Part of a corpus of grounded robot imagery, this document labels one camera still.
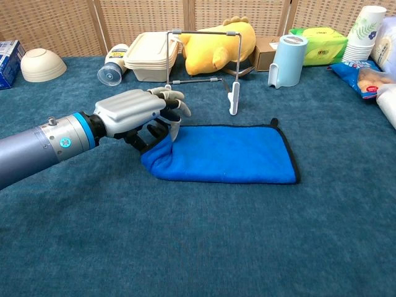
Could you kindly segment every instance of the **stuffed animal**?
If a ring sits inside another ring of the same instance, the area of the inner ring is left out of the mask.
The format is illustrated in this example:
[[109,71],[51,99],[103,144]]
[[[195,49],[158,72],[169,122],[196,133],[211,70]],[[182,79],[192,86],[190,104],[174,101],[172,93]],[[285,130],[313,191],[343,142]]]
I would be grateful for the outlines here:
[[[233,17],[223,25],[199,31],[236,31],[242,35],[241,61],[244,61],[256,45],[256,34],[247,17]],[[223,68],[230,61],[238,60],[239,36],[181,34],[183,56],[189,75],[211,73]]]

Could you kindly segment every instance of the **microfiber cloth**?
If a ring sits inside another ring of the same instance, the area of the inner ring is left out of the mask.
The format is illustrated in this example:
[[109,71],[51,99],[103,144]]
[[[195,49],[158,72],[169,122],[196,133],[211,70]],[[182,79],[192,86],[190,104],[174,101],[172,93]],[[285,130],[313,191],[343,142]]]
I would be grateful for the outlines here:
[[181,126],[144,148],[141,162],[160,179],[295,184],[299,171],[277,119],[260,126]]

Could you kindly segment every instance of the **light blue holder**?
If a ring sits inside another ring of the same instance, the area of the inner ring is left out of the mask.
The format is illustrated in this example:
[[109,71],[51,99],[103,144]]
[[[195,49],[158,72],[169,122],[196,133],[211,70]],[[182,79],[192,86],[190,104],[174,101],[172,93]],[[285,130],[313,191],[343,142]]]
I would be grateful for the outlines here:
[[303,36],[284,35],[280,38],[270,65],[268,85],[280,88],[298,84],[307,44],[308,40]]

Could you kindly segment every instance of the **wicker screen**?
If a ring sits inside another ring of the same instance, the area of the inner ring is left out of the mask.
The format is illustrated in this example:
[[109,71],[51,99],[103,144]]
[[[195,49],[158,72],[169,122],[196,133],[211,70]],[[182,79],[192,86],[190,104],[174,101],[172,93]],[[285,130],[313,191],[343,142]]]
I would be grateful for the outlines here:
[[396,15],[396,0],[293,0],[296,1],[294,21],[290,28],[331,27],[348,35],[360,10],[365,5],[380,5],[388,9],[387,15]]
[[282,32],[290,0],[195,0],[196,29],[221,25],[233,16],[246,16],[257,36]]
[[0,0],[0,31],[25,50],[42,47],[60,56],[101,55],[88,4],[83,0]]
[[183,0],[99,0],[111,46],[144,32],[184,29]]

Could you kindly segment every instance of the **metal frame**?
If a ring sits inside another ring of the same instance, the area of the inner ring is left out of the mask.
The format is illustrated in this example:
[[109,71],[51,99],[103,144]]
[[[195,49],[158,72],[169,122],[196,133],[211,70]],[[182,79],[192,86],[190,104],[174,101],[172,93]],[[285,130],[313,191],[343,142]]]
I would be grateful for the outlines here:
[[227,32],[211,32],[211,31],[183,31],[180,29],[175,29],[172,31],[167,31],[166,33],[166,88],[171,88],[172,84],[186,84],[190,82],[218,82],[223,81],[223,79],[219,79],[216,77],[212,77],[211,79],[190,79],[190,80],[173,80],[169,81],[169,34],[180,35],[180,34],[208,34],[208,35],[226,35],[226,36],[239,36],[239,44],[238,44],[238,60],[236,62],[236,72],[235,72],[235,81],[233,82],[233,90],[232,92],[228,92],[228,99],[231,103],[230,114],[236,115],[238,110],[238,101],[239,101],[239,62],[241,60],[241,47],[242,47],[242,34],[236,31],[227,31]]

